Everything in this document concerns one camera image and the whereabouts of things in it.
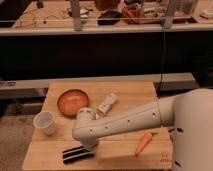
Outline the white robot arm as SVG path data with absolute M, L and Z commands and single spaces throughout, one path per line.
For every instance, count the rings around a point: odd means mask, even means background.
M 161 98 L 101 119 L 83 108 L 72 136 L 92 148 L 101 137 L 160 126 L 174 128 L 174 171 L 213 171 L 213 89 Z

